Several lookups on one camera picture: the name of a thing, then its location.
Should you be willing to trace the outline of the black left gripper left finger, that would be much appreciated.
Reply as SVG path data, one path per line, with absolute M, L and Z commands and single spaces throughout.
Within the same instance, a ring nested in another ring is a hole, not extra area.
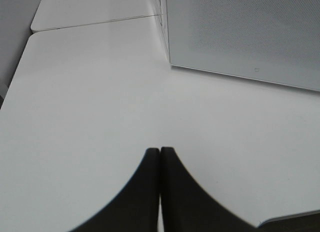
M 122 190 L 73 232 L 157 232 L 160 150 L 148 148 Z

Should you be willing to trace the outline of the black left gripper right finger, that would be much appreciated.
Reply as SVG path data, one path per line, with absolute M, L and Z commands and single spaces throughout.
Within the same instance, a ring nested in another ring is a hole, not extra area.
M 160 197 L 166 232 L 257 232 L 199 186 L 174 148 L 160 150 Z

